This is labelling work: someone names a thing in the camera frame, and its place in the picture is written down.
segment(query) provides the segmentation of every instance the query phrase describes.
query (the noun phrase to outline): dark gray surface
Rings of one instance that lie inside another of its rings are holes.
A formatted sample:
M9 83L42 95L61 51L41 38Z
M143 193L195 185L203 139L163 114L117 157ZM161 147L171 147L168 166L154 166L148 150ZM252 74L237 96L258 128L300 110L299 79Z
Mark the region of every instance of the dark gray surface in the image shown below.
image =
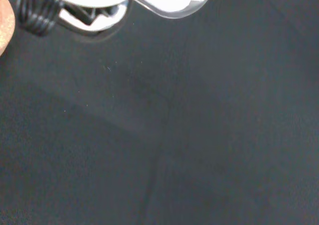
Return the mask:
M3 224L318 224L315 44L270 0L136 5L0 58Z

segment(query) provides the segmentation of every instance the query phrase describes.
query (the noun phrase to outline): black cable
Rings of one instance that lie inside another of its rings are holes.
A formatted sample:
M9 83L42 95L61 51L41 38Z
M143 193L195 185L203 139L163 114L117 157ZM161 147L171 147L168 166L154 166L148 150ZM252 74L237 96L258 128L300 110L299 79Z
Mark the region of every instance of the black cable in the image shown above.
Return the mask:
M17 20L28 32L44 36L57 23L63 6L61 0L17 0Z

